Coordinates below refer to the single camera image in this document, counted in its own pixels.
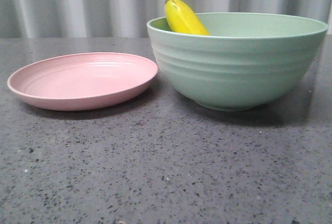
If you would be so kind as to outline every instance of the yellow banana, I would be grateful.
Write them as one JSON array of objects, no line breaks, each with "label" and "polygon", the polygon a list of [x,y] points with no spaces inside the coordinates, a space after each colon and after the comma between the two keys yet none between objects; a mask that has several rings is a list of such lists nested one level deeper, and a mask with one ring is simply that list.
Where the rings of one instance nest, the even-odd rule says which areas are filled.
[{"label": "yellow banana", "polygon": [[166,0],[165,14],[167,23],[174,32],[209,35],[194,11],[182,0]]}]

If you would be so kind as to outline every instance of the pink plate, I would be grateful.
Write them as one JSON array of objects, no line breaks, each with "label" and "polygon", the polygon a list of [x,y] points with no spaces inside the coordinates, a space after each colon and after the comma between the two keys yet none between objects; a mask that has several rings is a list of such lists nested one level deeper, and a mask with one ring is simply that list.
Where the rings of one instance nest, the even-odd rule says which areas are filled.
[{"label": "pink plate", "polygon": [[70,54],[25,66],[7,84],[30,105],[77,111],[132,99],[151,85],[157,71],[153,61],[133,54]]}]

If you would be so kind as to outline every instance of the gray countertop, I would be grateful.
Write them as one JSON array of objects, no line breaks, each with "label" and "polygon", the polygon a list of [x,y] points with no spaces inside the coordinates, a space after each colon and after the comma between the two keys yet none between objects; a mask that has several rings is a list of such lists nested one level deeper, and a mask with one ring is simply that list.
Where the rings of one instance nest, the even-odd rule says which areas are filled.
[{"label": "gray countertop", "polygon": [[0,223],[332,223],[332,36],[300,84],[225,113],[159,72],[116,106],[81,112],[19,101],[7,78],[54,56],[127,52],[149,39],[0,39]]}]

